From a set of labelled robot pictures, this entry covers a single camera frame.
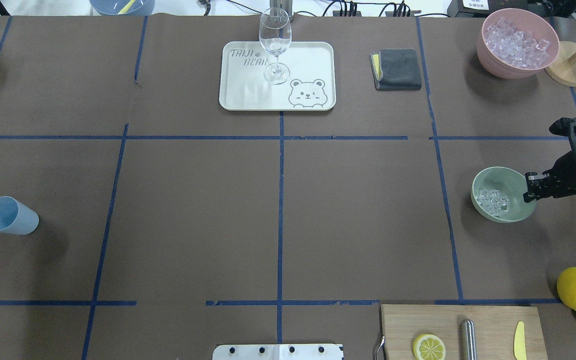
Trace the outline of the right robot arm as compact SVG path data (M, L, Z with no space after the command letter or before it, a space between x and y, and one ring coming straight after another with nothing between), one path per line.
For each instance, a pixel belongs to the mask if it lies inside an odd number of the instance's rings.
M569 135L571 149L543 173L525 173L526 192L523 201L531 203L546 198L576 195L576 135Z

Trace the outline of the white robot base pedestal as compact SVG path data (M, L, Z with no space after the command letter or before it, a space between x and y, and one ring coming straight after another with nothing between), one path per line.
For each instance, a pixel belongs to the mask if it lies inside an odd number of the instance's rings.
M343 360L342 344L222 344L215 347L213 360Z

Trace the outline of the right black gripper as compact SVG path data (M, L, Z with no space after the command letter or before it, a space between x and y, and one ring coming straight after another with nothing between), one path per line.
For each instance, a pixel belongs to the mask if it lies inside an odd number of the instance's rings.
M576 152L570 150L562 155L545 173L526 172L525 182L525 203L576 195Z

